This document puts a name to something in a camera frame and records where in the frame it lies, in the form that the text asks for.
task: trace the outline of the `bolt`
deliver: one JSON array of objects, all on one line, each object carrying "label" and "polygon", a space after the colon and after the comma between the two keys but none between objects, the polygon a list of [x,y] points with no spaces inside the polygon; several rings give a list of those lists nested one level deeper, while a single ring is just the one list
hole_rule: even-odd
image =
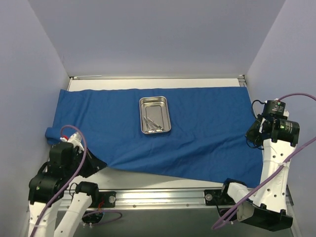
[{"label": "bolt", "polygon": [[109,203],[114,203],[116,200],[115,196],[110,196],[109,197]]},{"label": "bolt", "polygon": [[212,199],[213,199],[212,194],[207,194],[207,195],[205,195],[205,200],[207,200],[207,201],[212,201]]}]

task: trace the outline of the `white wall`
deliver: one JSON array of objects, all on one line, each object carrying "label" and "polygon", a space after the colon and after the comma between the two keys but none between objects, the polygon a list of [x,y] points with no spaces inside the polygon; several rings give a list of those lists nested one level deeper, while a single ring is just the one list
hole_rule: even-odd
[{"label": "white wall", "polygon": [[284,0],[29,0],[71,76],[245,74]]},{"label": "white wall", "polygon": [[0,235],[17,237],[67,73],[27,0],[0,3]]},{"label": "white wall", "polygon": [[[316,95],[315,13],[315,0],[286,0],[247,74],[252,99],[275,99],[291,92]],[[316,136],[316,102],[304,97],[284,101],[290,120],[300,124],[302,145]],[[304,237],[316,235],[315,154],[316,144],[311,144],[293,158],[289,172],[294,211]]]}]

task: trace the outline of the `stainless steel tray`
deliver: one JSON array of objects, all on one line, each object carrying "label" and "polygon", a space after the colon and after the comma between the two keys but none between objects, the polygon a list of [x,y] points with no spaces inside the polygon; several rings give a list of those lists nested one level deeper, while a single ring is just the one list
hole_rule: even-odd
[{"label": "stainless steel tray", "polygon": [[140,124],[145,134],[164,133],[171,130],[167,99],[163,96],[139,100]]}]

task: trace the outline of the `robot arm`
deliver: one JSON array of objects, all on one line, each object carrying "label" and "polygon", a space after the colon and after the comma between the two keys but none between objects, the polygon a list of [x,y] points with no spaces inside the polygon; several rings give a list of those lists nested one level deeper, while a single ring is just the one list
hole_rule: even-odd
[{"label": "robot arm", "polygon": [[[291,216],[286,215],[285,200],[290,162],[283,161],[295,151],[299,124],[288,121],[287,117],[285,103],[266,101],[263,113],[258,115],[246,134],[247,140],[255,147],[264,148],[260,183],[267,180],[280,166],[284,166],[275,178],[237,209],[238,221],[270,231],[290,228],[293,221]],[[227,180],[222,190],[222,195],[229,196],[235,203],[250,192],[244,183],[235,180]]]},{"label": "robot arm", "polygon": [[[87,208],[96,204],[99,198],[98,185],[89,182],[80,182],[76,186],[71,205],[61,223],[55,230],[57,212],[62,201],[63,193],[55,199],[46,210],[38,226],[36,222],[46,204],[67,183],[82,160],[83,146],[80,136],[75,133],[67,142],[54,145],[49,152],[49,161],[42,166],[38,174],[30,181],[29,209],[30,209],[30,237],[34,227],[37,231],[33,237],[72,237]],[[92,154],[85,162],[79,175],[88,177],[106,164]]]}]

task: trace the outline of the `blue fabric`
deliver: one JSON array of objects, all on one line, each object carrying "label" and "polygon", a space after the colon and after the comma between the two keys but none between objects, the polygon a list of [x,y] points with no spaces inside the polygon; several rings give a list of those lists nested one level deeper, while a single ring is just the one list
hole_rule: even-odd
[{"label": "blue fabric", "polygon": [[[140,128],[139,99],[151,96],[167,98],[172,126],[155,137]],[[232,178],[255,187],[262,153],[245,142],[254,121],[250,106],[244,87],[61,90],[53,127],[45,135],[56,143],[60,128],[72,124],[109,167],[213,182]]]}]

